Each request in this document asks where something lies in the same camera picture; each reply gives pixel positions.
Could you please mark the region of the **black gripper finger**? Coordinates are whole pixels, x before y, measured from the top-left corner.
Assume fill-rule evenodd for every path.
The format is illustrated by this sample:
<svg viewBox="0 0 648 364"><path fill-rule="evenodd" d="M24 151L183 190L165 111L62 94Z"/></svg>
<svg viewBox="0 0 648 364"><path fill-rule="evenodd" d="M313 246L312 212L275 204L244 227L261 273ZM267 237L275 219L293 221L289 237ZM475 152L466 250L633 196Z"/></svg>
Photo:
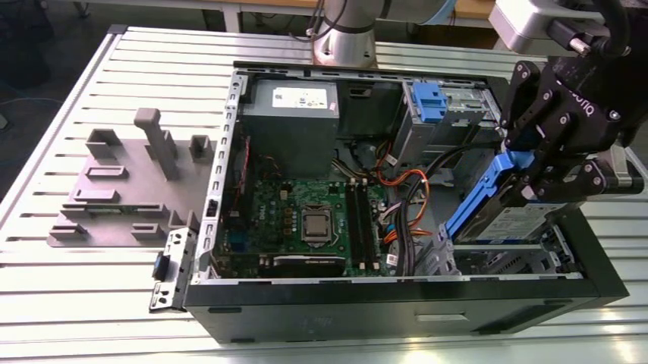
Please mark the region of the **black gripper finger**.
<svg viewBox="0 0 648 364"><path fill-rule="evenodd" d="M511 151L530 151L539 143L535 126L545 105L537 97L539 79L537 65L530 61L518 61L511 72L499 119L499 126L506 130L505 146Z"/></svg>
<svg viewBox="0 0 648 364"><path fill-rule="evenodd" d="M523 199L542 203L582 202L606 192L607 161L598 157L586 159L570 177L539 177L521 188Z"/></svg>

